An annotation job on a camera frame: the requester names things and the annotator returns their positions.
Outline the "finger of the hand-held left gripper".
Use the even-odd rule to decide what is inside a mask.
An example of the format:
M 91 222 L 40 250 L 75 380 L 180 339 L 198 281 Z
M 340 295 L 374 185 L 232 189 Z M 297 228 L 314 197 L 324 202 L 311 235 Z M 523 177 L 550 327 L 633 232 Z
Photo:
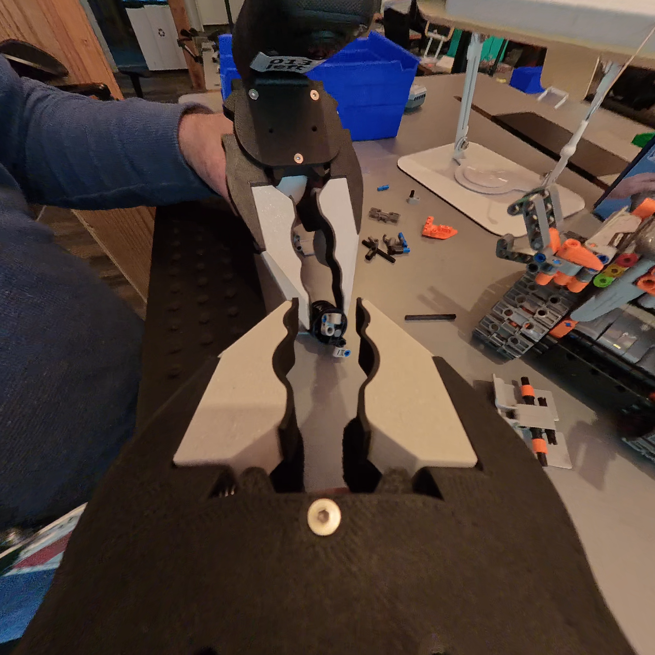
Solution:
M 297 203 L 307 184 L 252 186 L 251 193 L 263 235 L 264 263 L 286 300 L 298 300 L 299 324 L 310 327 L 310 301 L 301 279 L 301 260 L 295 249 L 292 228 Z
M 318 194 L 318 209 L 323 218 L 326 253 L 332 271 L 335 304 L 349 311 L 356 273 L 359 232 L 351 205 L 347 179 L 329 180 Z

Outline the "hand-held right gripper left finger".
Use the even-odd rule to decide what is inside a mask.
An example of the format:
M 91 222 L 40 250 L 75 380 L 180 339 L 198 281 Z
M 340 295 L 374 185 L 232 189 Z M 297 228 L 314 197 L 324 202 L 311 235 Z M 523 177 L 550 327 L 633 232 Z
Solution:
M 299 300 L 284 301 L 218 357 L 173 458 L 267 473 L 281 493 L 302 492 L 305 450 L 288 373 L 295 364 Z

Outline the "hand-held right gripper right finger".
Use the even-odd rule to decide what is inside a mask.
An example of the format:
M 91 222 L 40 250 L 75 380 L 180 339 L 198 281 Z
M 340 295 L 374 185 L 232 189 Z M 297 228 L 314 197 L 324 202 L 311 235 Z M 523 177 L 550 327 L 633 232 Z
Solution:
M 412 481 L 426 468 L 474 468 L 478 457 L 430 350 L 363 298 L 356 332 L 365 379 L 343 432 L 348 490 L 371 493 L 391 470 Z

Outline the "person's left forearm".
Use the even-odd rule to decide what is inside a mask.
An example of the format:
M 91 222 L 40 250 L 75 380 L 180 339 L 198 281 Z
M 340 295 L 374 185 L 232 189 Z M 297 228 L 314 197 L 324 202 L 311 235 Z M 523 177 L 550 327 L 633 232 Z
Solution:
M 1 57 L 1 184 L 72 209 L 165 206 L 215 191 L 185 160 L 196 104 L 100 101 L 20 77 Z

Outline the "person's left hand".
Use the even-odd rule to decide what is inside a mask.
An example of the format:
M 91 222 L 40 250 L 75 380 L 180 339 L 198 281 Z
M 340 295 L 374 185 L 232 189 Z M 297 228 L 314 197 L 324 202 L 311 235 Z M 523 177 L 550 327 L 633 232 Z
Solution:
M 179 150 L 185 162 L 213 191 L 229 201 L 223 136 L 233 134 L 233 122 L 221 113 L 185 111 L 178 127 Z

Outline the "blue plastic bin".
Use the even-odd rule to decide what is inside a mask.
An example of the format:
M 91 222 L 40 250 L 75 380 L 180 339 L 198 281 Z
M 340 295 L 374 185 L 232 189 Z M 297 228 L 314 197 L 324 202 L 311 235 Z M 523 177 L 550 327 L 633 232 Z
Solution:
M 395 137 L 417 72 L 418 59 L 378 33 L 357 39 L 311 70 L 337 101 L 354 141 Z

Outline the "white book stand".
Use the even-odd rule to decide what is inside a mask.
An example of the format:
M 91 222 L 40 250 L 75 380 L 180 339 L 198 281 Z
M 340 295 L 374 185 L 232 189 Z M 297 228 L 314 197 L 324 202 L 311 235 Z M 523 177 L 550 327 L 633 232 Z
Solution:
M 454 143 L 400 157 L 399 169 L 448 204 L 497 236 L 520 238 L 527 229 L 521 213 L 508 207 L 526 192 L 554 190 L 563 201 L 563 216 L 584 208 L 577 193 L 555 182 L 577 149 L 594 112 L 632 60 L 654 57 L 653 1 L 438 1 L 453 26 L 471 27 L 461 108 Z M 483 37 L 508 33 L 528 43 L 565 43 L 602 54 L 611 63 L 594 94 L 591 107 L 562 148 L 544 179 L 529 169 L 468 139 L 469 119 L 478 76 Z

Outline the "white recycling bin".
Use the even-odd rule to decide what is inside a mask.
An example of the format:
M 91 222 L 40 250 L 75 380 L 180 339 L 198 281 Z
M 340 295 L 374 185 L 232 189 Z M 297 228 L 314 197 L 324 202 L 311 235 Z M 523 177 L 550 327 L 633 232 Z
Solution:
M 178 32 L 166 2 L 126 4 L 131 27 L 150 71 L 187 68 L 184 51 L 178 46 Z

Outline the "grey orange tracked toy robot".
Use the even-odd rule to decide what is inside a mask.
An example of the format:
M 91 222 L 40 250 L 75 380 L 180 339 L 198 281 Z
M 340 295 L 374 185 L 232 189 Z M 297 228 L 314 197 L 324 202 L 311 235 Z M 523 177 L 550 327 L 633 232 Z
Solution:
M 496 256 L 526 270 L 474 336 L 504 360 L 546 356 L 653 462 L 654 192 L 632 194 L 589 238 L 564 230 L 554 189 L 532 189 L 507 212 L 523 218 L 530 249 L 505 234 Z

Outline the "person's clothed body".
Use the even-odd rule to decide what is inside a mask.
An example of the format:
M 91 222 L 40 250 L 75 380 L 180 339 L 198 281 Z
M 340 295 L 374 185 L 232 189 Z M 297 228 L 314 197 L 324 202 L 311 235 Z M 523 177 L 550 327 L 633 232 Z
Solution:
M 1 530 L 88 501 L 132 436 L 143 322 L 1 167 Z

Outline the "small blue bin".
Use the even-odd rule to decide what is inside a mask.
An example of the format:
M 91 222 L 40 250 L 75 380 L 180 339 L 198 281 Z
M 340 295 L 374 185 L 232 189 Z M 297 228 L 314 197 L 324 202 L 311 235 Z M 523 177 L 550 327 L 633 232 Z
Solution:
M 542 94 L 544 92 L 544 87 L 541 83 L 542 72 L 542 66 L 514 68 L 509 86 L 528 95 Z

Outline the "wooden pillar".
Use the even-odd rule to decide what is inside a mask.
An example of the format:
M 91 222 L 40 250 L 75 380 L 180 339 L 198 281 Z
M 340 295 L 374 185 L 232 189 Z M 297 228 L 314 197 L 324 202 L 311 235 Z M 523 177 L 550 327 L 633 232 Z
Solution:
M 1 40 L 19 39 L 53 55 L 69 71 L 70 83 L 104 83 L 123 99 L 80 1 L 2 1 Z M 137 208 L 73 213 L 147 301 L 155 209 Z

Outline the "colourful printed carton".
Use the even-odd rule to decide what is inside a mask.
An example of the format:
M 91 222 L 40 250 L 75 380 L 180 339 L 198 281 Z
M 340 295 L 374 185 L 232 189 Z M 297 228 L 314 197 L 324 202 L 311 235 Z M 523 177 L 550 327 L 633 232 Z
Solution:
M 1 531 L 1 651 L 17 642 L 61 564 L 86 504 L 40 528 Z

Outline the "blue robot kit box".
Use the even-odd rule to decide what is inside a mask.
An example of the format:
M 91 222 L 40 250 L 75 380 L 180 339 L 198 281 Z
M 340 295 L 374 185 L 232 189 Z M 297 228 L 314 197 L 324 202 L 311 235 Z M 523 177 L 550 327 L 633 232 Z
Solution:
M 594 206 L 592 213 L 608 219 L 620 209 L 635 209 L 643 201 L 654 200 L 654 137 L 617 177 Z

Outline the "grey bracket with orange bush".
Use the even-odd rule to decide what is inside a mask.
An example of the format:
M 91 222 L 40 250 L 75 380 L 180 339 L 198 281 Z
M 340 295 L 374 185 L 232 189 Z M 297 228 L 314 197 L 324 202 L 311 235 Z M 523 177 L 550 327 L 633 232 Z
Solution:
M 570 470 L 572 462 L 552 393 L 535 389 L 527 377 L 505 382 L 493 375 L 495 406 L 499 415 L 525 442 L 542 467 Z

